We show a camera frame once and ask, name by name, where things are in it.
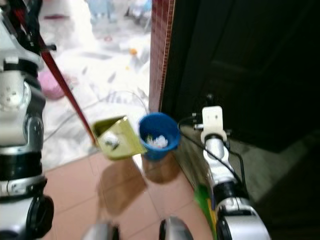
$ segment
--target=pink object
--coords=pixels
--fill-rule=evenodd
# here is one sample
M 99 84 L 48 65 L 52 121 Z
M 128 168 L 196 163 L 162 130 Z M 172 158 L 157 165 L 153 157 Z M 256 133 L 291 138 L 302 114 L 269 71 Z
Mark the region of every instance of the pink object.
M 42 92 L 47 98 L 56 100 L 62 98 L 65 95 L 64 91 L 59 86 L 55 77 L 49 70 L 39 72 L 38 80 L 40 82 Z

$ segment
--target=white floor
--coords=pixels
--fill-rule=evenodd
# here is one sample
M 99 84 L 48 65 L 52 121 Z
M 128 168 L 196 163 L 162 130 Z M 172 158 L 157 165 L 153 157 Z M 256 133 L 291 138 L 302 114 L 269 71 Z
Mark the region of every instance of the white floor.
M 72 93 L 88 122 L 125 114 L 137 130 L 139 119 L 146 113 L 143 103 L 148 107 L 150 33 L 124 17 L 128 0 L 114 2 L 117 23 L 103 18 L 92 26 L 85 1 L 44 1 L 41 34 L 47 44 L 57 45 L 53 56 L 61 72 L 75 79 Z M 44 19 L 53 14 L 68 18 Z M 136 49 L 137 54 L 131 55 L 130 48 Z M 61 126 L 73 113 L 66 97 L 47 100 L 43 112 L 44 170 L 97 151 L 78 116 L 74 115 Z M 48 138 L 57 128 L 59 130 Z

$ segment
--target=yellow dustpan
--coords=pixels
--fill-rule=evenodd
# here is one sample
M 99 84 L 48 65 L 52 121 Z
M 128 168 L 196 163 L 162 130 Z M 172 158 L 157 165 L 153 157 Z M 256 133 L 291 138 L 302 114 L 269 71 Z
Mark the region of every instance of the yellow dustpan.
M 97 121 L 92 125 L 95 144 L 110 160 L 121 160 L 147 152 L 127 116 Z

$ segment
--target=tiled floor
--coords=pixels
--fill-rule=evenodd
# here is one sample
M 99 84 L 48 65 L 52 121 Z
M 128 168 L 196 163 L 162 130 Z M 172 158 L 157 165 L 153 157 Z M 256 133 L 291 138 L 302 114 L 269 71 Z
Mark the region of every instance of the tiled floor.
M 80 240 L 92 224 L 106 220 L 119 225 L 122 240 L 158 240 L 160 221 L 170 215 L 184 220 L 195 240 L 212 239 L 173 154 L 154 164 L 140 155 L 114 162 L 98 153 L 46 176 L 45 193 L 55 206 L 46 240 Z

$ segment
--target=door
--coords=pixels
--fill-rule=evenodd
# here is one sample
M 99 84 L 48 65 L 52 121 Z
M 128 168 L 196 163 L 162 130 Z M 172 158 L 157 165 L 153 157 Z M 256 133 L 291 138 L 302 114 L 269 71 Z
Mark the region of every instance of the door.
M 175 105 L 177 120 L 214 94 L 224 128 L 280 150 L 317 124 L 319 1 L 202 0 Z

